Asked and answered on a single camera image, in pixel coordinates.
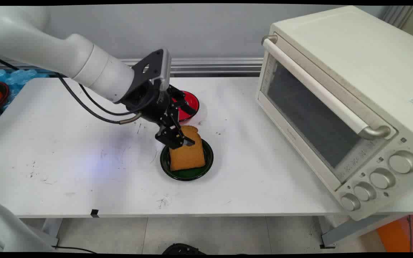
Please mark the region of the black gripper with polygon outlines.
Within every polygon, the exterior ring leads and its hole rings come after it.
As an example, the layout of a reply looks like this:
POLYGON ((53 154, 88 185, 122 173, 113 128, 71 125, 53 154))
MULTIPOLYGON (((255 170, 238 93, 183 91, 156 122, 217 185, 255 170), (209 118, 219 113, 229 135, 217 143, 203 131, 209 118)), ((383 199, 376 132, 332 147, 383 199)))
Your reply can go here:
POLYGON ((184 91, 172 85, 167 90, 160 90, 159 82, 147 80, 126 95, 122 103, 128 111, 140 113, 143 119, 159 125, 155 139, 165 146, 177 149, 184 145, 195 145, 195 141, 182 132, 178 121, 178 109, 188 116, 197 114, 197 109, 187 101, 184 91))

